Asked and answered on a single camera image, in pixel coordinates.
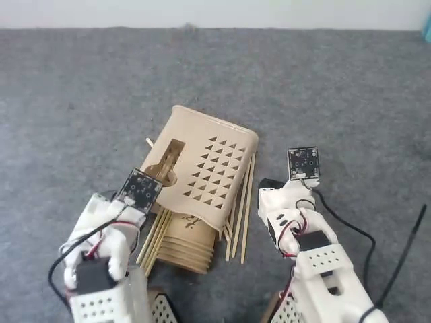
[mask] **black wire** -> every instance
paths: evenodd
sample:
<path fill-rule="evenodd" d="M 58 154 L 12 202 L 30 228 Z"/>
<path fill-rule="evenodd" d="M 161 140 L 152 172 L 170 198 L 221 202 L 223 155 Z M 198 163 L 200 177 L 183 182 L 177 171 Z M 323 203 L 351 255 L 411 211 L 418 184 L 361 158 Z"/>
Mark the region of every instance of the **black wire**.
<path fill-rule="evenodd" d="M 364 230 L 361 230 L 359 227 L 356 227 L 356 226 L 354 226 L 353 224 L 351 224 L 351 223 L 349 223 L 349 222 L 347 222 L 345 219 L 342 219 L 333 209 L 331 209 L 330 207 L 329 207 L 329 205 L 326 203 L 326 201 L 325 201 L 325 198 L 323 197 L 323 195 L 322 195 L 322 193 L 319 191 L 319 190 L 317 190 L 317 189 L 315 189 L 315 188 L 309 188 L 307 185 L 305 185 L 305 181 L 304 180 L 301 180 L 301 183 L 302 183 L 302 185 L 303 186 L 305 186 L 307 189 L 309 189 L 309 190 L 311 190 L 312 192 L 315 192 L 318 196 L 319 196 L 319 198 L 320 198 L 320 200 L 321 200 L 321 202 L 322 202 L 322 205 L 324 206 L 324 208 L 336 219 L 336 220 L 338 220 L 339 222 L 341 222 L 342 224 L 344 224 L 345 226 L 347 226 L 347 227 L 349 227 L 350 229 L 352 229 L 352 230 L 354 230 L 354 231 L 356 231 L 356 232 L 358 232 L 359 234 L 362 234 L 363 236 L 365 236 L 365 237 L 367 237 L 370 241 L 371 241 L 371 247 L 370 247 L 370 249 L 369 249 L 369 251 L 368 251 L 368 254 L 366 255 L 366 258 L 365 258 L 365 263 L 364 263 L 364 270 L 363 270 L 363 272 L 362 272 L 362 277 L 363 277 L 363 280 L 364 280 L 364 288 L 365 288 L 365 291 L 368 293 L 368 294 L 370 294 L 370 289 L 369 289 L 369 287 L 368 287 L 368 272 L 369 272 L 369 269 L 370 269 L 370 261 L 371 261 L 371 256 L 372 256 L 372 254 L 373 254 L 373 252 L 374 252 L 374 249 L 376 248 L 376 240 L 374 239 L 374 237 L 372 236 L 372 235 L 370 235 L 368 232 L 365 232 Z"/>
<path fill-rule="evenodd" d="M 111 219 L 110 221 L 107 221 L 107 222 L 103 223 L 102 225 L 99 225 L 96 229 L 94 229 L 90 233 L 84 234 L 80 239 L 78 239 L 74 244 L 72 244 L 69 247 L 69 249 L 66 250 L 66 252 L 64 254 L 62 254 L 60 257 L 58 257 L 58 259 L 56 259 L 56 261 L 54 261 L 54 263 L 49 268 L 48 284 L 50 285 L 51 289 L 54 291 L 55 295 L 61 300 L 61 302 L 64 304 L 64 306 L 69 310 L 69 312 L 71 311 L 71 308 L 70 308 L 69 302 L 67 301 L 67 298 L 59 291 L 57 286 L 54 284 L 54 281 L 53 281 L 54 270 L 76 247 L 78 247 L 80 244 L 82 244 L 84 241 L 86 241 L 92 235 L 103 230 L 105 227 L 108 227 L 109 225 L 113 224 L 118 219 L 118 217 L 121 215 L 121 213 L 126 209 L 126 207 L 127 207 L 127 205 L 125 205 L 122 208 L 122 210 L 119 212 L 119 214 L 114 219 Z"/>
<path fill-rule="evenodd" d="M 359 319 L 359 323 L 363 323 L 363 321 L 365 320 L 365 318 L 371 314 L 372 311 L 374 311 L 376 308 L 382 308 L 383 307 L 383 303 L 386 299 L 386 297 L 389 294 L 389 291 L 391 290 L 395 280 L 398 277 L 399 272 L 401 271 L 402 266 L 404 265 L 405 260 L 407 259 L 407 255 L 409 254 L 411 245 L 413 244 L 413 241 L 416 238 L 416 234 L 418 233 L 419 230 L 419 226 L 422 222 L 422 219 L 425 216 L 425 212 L 426 212 L 426 204 L 422 205 L 422 208 L 419 212 L 419 216 L 418 219 L 416 220 L 415 225 L 413 226 L 413 229 L 410 232 L 409 238 L 407 239 L 407 243 L 405 244 L 403 253 L 401 254 L 401 256 L 399 257 L 398 260 L 398 264 L 395 267 L 395 270 L 393 271 L 393 274 L 391 276 L 391 278 L 389 279 L 389 282 L 386 284 L 385 289 L 382 292 L 382 295 L 380 296 L 380 298 L 378 299 L 378 301 L 376 302 L 376 305 L 372 306 L 370 309 L 368 309 L 365 313 L 362 314 L 361 318 Z"/>
<path fill-rule="evenodd" d="M 366 317 L 368 316 L 368 315 L 370 315 L 371 313 L 372 313 L 372 311 L 374 311 L 374 310 L 376 310 L 377 309 L 377 306 L 372 306 L 371 308 L 368 308 L 363 314 L 362 314 L 362 316 L 361 316 L 361 318 L 359 319 L 359 322 L 358 323 L 364 323 L 364 320 L 366 319 Z"/>
<path fill-rule="evenodd" d="M 314 207 L 314 210 L 316 211 L 316 205 L 315 205 L 312 201 L 307 200 L 307 199 L 299 199 L 299 200 L 297 200 L 297 201 L 295 202 L 295 208 L 299 209 L 299 207 L 298 207 L 298 203 L 299 203 L 299 202 L 301 202 L 301 201 L 304 201 L 304 202 L 308 202 L 308 203 L 310 203 L 310 204 Z"/>

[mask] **perforated plastic part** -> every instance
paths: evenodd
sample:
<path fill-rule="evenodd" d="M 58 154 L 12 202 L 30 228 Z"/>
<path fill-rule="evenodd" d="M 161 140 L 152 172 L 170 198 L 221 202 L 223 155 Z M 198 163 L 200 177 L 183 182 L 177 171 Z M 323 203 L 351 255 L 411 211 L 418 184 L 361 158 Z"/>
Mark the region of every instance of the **perforated plastic part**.
<path fill-rule="evenodd" d="M 302 315 L 296 310 L 295 301 L 286 297 L 274 314 L 271 323 L 303 323 Z"/>
<path fill-rule="evenodd" d="M 133 311 L 129 308 L 127 284 L 122 282 L 115 288 L 71 297 L 70 303 L 75 323 L 130 322 Z"/>
<path fill-rule="evenodd" d="M 165 295 L 158 295 L 151 308 L 155 323 L 177 323 L 175 314 Z"/>
<path fill-rule="evenodd" d="M 353 264 L 341 244 L 331 244 L 301 252 L 298 256 L 297 266 L 301 275 L 304 275 L 304 278 L 334 271 L 339 268 L 353 270 Z"/>

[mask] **black circuit board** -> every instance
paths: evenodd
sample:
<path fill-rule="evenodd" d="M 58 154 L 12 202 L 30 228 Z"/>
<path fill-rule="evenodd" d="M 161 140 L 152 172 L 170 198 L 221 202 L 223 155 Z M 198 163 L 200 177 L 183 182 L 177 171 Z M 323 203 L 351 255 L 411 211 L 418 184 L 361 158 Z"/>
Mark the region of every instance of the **black circuit board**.
<path fill-rule="evenodd" d="M 148 214 L 161 190 L 161 182 L 133 168 L 117 196 L 122 200 L 125 197 L 133 199 L 135 201 L 133 207 Z"/>
<path fill-rule="evenodd" d="M 290 180 L 320 178 L 317 147 L 290 148 L 288 162 Z"/>

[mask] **white wall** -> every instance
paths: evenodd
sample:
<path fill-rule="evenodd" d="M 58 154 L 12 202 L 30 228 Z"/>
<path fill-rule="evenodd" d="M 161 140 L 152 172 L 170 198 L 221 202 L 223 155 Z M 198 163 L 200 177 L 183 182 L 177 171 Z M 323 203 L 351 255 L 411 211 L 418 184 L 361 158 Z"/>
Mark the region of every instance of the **white wall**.
<path fill-rule="evenodd" d="M 3 28 L 419 30 L 431 0 L 0 0 Z"/>

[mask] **wooden skewer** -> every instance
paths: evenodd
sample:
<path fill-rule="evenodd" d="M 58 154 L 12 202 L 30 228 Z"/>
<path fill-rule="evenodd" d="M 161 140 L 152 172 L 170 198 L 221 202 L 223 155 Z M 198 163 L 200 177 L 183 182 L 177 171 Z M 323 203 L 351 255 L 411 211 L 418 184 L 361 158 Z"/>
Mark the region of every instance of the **wooden skewer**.
<path fill-rule="evenodd" d="M 253 156 L 251 157 L 251 164 L 250 164 L 250 178 L 248 179 L 248 192 L 247 192 L 247 203 L 245 207 L 244 230 L 242 231 L 241 264 L 244 264 L 244 261 L 245 261 L 245 248 L 247 245 L 248 219 L 250 217 L 251 188 L 253 186 L 253 173 L 255 172 L 255 160 L 256 160 L 256 153 L 254 153 Z"/>
<path fill-rule="evenodd" d="M 150 138 L 145 138 L 145 141 L 147 141 L 147 144 L 152 148 L 154 146 L 153 142 L 151 141 Z"/>
<path fill-rule="evenodd" d="M 153 265 L 157 259 L 157 254 L 160 249 L 160 244 L 162 244 L 162 239 L 164 237 L 164 234 L 166 233 L 166 230 L 168 229 L 170 220 L 172 219 L 172 211 L 168 211 L 167 216 L 162 224 L 162 229 L 160 232 L 160 235 L 157 237 L 156 243 L 154 245 L 152 254 L 150 255 L 150 259 L 148 260 L 147 268 L 145 269 L 145 275 L 148 277 L 151 273 L 151 270 L 153 269 Z"/>
<path fill-rule="evenodd" d="M 229 225 L 229 227 L 230 227 L 230 232 L 229 232 L 230 240 L 228 240 L 228 243 L 226 244 L 226 255 L 224 257 L 225 261 L 229 261 L 229 259 L 230 259 L 230 246 L 232 243 L 232 236 L 234 234 L 234 232 L 232 230 L 232 226 L 234 225 L 235 209 L 236 209 L 236 196 L 234 199 L 234 203 L 232 204 L 232 210 L 230 210 L 229 222 L 226 223 L 226 225 Z"/>
<path fill-rule="evenodd" d="M 229 221 L 226 222 L 225 227 L 228 230 L 229 236 L 232 237 L 233 232 L 232 232 L 232 227 L 229 224 Z"/>
<path fill-rule="evenodd" d="M 156 228 L 159 225 L 159 222 L 160 222 L 160 219 L 162 218 L 163 212 L 164 212 L 164 208 L 160 207 L 159 211 L 157 212 L 156 220 L 154 220 L 154 223 L 151 226 L 150 232 L 148 233 L 147 239 L 145 239 L 145 242 L 143 243 L 141 252 L 139 253 L 139 256 L 136 259 L 137 264 L 141 264 L 143 257 L 145 256 L 145 253 L 147 252 L 148 246 L 150 245 L 150 242 L 153 240 L 154 232 L 156 231 Z"/>
<path fill-rule="evenodd" d="M 226 227 L 223 228 L 223 234 L 224 234 L 224 237 L 226 238 L 226 241 L 229 242 L 230 236 L 229 236 L 228 229 Z"/>
<path fill-rule="evenodd" d="M 242 185 L 240 209 L 238 211 L 238 219 L 236 220 L 234 246 L 232 247 L 232 258 L 235 258 L 236 247 L 238 247 L 238 238 L 240 236 L 240 228 L 241 228 L 241 220 L 242 220 L 242 210 L 244 209 L 244 200 L 245 200 L 245 194 L 247 192 L 247 182 L 248 182 L 248 176 L 250 174 L 250 166 L 251 166 L 251 161 L 250 161 L 250 165 L 247 168 L 246 174 L 244 175 L 244 184 Z"/>
<path fill-rule="evenodd" d="M 156 230 L 155 230 L 154 235 L 150 241 L 150 244 L 149 244 L 149 246 L 148 246 L 148 248 L 147 248 L 147 250 L 146 250 L 146 252 L 142 258 L 141 268 L 145 268 L 147 266 L 148 259 L 150 258 L 152 251 L 154 249 L 154 243 L 157 241 L 157 239 L 160 235 L 160 230 L 162 229 L 163 223 L 165 222 L 165 219 L 166 219 L 168 212 L 169 212 L 168 209 L 163 210 L 163 213 L 162 213 L 162 216 L 160 217 L 158 226 L 156 227 Z"/>

